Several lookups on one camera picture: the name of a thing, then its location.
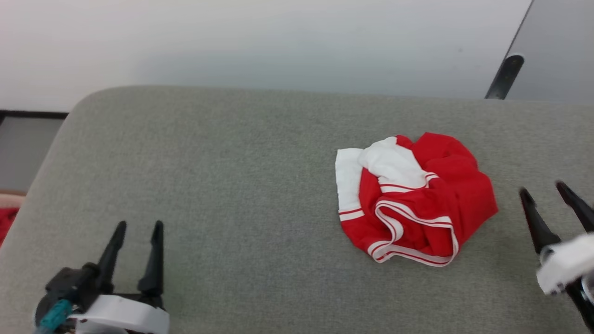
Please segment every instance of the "red object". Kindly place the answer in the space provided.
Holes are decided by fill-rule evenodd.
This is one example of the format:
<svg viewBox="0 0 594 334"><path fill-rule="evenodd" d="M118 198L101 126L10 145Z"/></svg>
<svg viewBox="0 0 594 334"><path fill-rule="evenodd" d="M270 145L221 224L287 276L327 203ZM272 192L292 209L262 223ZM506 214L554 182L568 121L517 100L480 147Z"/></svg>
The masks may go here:
<svg viewBox="0 0 594 334"><path fill-rule="evenodd" d="M360 209L339 210L340 220L353 244L377 262L399 255L445 266L497 213L489 178L455 138L425 133L413 143L390 137L362 151L356 161L361 165Z"/></svg>
<svg viewBox="0 0 594 334"><path fill-rule="evenodd" d="M4 238L6 238L6 234L8 234L10 226L12 226L12 222L17 217L17 213L17 207L0 209L0 245L4 242Z"/></svg>

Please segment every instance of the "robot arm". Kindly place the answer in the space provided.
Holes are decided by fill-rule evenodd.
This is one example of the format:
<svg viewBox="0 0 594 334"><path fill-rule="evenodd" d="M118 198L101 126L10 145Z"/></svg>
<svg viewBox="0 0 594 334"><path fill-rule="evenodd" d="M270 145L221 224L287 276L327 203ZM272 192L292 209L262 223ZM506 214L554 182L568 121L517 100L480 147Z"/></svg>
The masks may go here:
<svg viewBox="0 0 594 334"><path fill-rule="evenodd" d="M120 222L98 264L63 268L46 285L35 312L37 333L168 334L163 309L163 223L155 223L152 250L137 294L113 293L113 270L124 243L126 222Z"/></svg>
<svg viewBox="0 0 594 334"><path fill-rule="evenodd" d="M528 222L530 236L541 267L536 273L539 286L546 294L566 292L576 305L586 327L594 333L594 210L563 182L557 190L579 218L587 234L562 242L551 232L536 211L528 190L520 190L520 199Z"/></svg>

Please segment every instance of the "gray cushion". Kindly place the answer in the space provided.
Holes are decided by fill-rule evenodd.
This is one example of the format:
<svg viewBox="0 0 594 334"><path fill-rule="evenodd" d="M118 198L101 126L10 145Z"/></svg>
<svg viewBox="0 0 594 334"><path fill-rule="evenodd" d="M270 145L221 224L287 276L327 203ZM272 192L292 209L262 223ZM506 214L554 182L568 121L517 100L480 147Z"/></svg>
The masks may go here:
<svg viewBox="0 0 594 334"><path fill-rule="evenodd" d="M0 327L32 328L44 284L96 261L127 220L114 283L134 292L165 222L171 333L586 333L546 297L517 196L562 238L583 230L554 188L594 201L594 108L494 100L128 87L68 116L0 250ZM377 264L337 215L336 150L395 134L458 138L500 212L444 268Z"/></svg>

